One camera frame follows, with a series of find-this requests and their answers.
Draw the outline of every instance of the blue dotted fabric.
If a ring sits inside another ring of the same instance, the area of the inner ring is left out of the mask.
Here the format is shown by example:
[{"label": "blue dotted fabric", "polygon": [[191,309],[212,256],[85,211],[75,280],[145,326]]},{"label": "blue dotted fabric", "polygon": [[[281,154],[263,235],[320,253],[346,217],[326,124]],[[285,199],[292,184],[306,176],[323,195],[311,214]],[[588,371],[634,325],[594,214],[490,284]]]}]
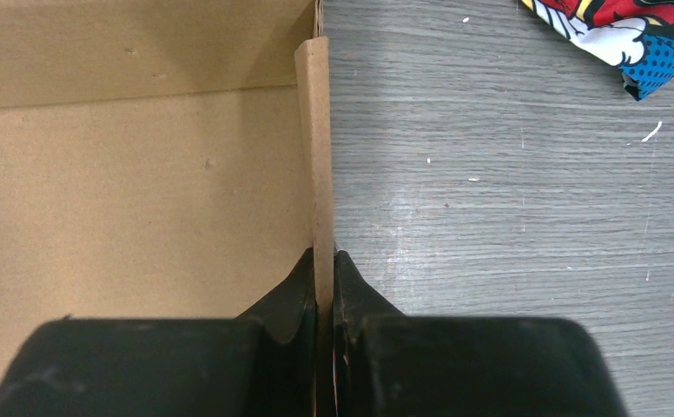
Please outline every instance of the blue dotted fabric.
[{"label": "blue dotted fabric", "polygon": [[665,85],[674,77],[674,39],[664,36],[643,35],[646,54],[634,65],[618,67],[636,83],[627,90],[637,100],[642,100]]}]

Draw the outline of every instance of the gray tabletop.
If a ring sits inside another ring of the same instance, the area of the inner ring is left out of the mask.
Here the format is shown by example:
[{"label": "gray tabletop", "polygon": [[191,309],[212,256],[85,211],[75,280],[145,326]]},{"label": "gray tabletop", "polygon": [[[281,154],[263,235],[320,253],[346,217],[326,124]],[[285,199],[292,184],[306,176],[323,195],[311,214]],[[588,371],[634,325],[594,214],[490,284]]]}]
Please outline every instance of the gray tabletop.
[{"label": "gray tabletop", "polygon": [[637,103],[513,0],[326,16],[337,242],[366,279],[409,314],[579,321],[631,415],[674,417],[674,80]]}]

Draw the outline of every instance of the patterned fabric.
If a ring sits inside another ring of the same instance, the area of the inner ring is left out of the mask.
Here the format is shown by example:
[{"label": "patterned fabric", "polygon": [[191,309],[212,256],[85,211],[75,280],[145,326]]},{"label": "patterned fabric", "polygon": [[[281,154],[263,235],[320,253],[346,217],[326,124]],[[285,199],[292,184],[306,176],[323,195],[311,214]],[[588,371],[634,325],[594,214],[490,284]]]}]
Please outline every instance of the patterned fabric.
[{"label": "patterned fabric", "polygon": [[522,0],[582,50],[618,68],[637,100],[674,77],[674,0]]}]

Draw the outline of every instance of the white speck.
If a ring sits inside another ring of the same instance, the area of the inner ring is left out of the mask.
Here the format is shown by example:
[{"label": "white speck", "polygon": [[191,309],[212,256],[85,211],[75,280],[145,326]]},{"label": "white speck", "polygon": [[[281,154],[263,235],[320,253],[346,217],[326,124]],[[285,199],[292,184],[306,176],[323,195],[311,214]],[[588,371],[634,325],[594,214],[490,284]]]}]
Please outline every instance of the white speck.
[{"label": "white speck", "polygon": [[644,139],[642,139],[641,142],[648,142],[652,137],[654,137],[654,135],[657,134],[657,132],[659,131],[659,128],[661,128],[661,127],[662,127],[662,121],[660,120],[659,123],[657,123],[657,127],[654,128],[654,130],[649,135],[647,135]]}]

